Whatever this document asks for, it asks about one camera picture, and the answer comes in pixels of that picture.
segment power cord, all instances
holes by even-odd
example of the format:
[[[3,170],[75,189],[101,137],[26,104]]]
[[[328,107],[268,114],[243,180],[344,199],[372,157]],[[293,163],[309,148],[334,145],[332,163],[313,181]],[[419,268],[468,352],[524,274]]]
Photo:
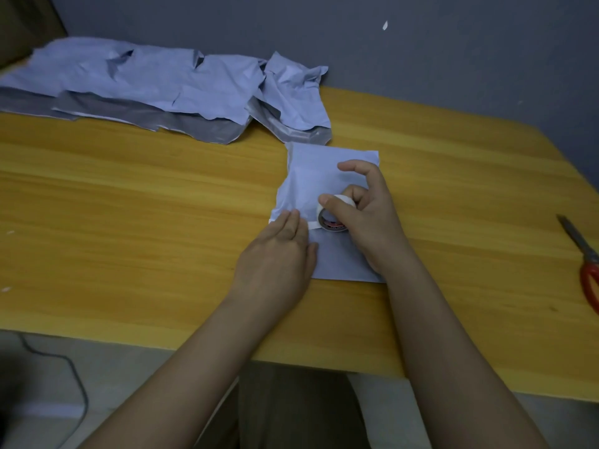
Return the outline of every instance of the power cord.
[[[81,377],[79,376],[79,373],[77,372],[75,363],[71,360],[70,357],[65,356],[65,355],[57,355],[56,353],[45,353],[44,351],[36,350],[34,347],[29,345],[29,342],[25,338],[25,334],[23,334],[22,332],[17,332],[17,336],[19,336],[19,340],[21,341],[21,345],[23,346],[23,348],[26,349],[28,352],[30,352],[34,355],[40,355],[40,356],[46,356],[46,357],[56,357],[58,359],[62,359],[63,361],[65,361],[68,364],[69,369],[71,369],[73,378],[75,378],[75,382],[77,383],[77,386],[79,387],[79,391],[81,392],[81,398],[83,399],[83,413],[81,414],[81,417],[79,418],[79,421],[77,421],[77,424],[75,425],[75,427],[73,427],[73,429],[66,435],[66,437],[63,438],[63,440],[56,446],[56,449],[61,449],[61,447],[64,446],[64,444],[69,440],[69,438],[71,438],[75,434],[75,432],[79,429],[79,427],[81,426],[81,423],[83,422],[83,420],[85,419],[85,417],[87,415],[87,412],[89,410],[89,397],[87,396],[87,391],[85,389],[85,386],[83,385],[83,382],[81,381]]]

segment tape roll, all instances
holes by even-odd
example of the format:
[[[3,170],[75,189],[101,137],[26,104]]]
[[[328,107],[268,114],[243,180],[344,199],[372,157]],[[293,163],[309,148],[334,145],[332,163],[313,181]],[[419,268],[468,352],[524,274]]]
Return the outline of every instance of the tape roll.
[[[352,205],[354,208],[356,207],[356,203],[346,195],[335,195],[340,200],[343,200],[345,203]],[[327,232],[344,232],[348,228],[343,225],[340,221],[338,221],[331,213],[326,211],[325,208],[322,207],[320,203],[318,203],[318,207],[316,209],[316,221],[318,222],[318,226],[325,229]]]

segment hand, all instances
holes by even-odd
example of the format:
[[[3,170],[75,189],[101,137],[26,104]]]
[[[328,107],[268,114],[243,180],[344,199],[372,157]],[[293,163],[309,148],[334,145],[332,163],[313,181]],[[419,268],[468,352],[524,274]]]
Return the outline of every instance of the hand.
[[[283,211],[241,253],[227,300],[242,301],[272,326],[303,297],[316,266],[308,222]]]
[[[408,246],[385,178],[375,164],[363,160],[347,160],[337,167],[365,175],[368,189],[352,184],[342,192],[357,209],[329,194],[318,197],[318,202],[348,228],[370,266],[384,273],[398,251]]]

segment wooden table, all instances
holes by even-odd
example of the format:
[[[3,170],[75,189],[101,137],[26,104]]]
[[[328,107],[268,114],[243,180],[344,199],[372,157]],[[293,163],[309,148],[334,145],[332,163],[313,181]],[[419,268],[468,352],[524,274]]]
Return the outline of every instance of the wooden table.
[[[331,146],[380,151],[405,230],[517,391],[599,400],[599,316],[566,214],[599,248],[599,196],[535,128],[322,89]],[[101,120],[0,114],[0,327],[178,347],[266,224],[286,150]],[[314,280],[256,357],[404,374],[386,289]]]

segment yellow wooden surface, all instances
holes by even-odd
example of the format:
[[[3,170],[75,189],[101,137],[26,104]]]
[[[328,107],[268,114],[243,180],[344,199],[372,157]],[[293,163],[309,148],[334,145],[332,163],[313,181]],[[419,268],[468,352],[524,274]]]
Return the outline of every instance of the yellow wooden surface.
[[[599,400],[599,316],[555,219],[599,248],[599,196],[573,166],[521,124],[322,97],[331,146],[380,151],[408,236],[507,384]],[[258,123],[223,146],[0,114],[0,327],[178,347],[224,296],[285,176],[284,146]],[[314,280],[256,356],[403,375],[380,284]]]

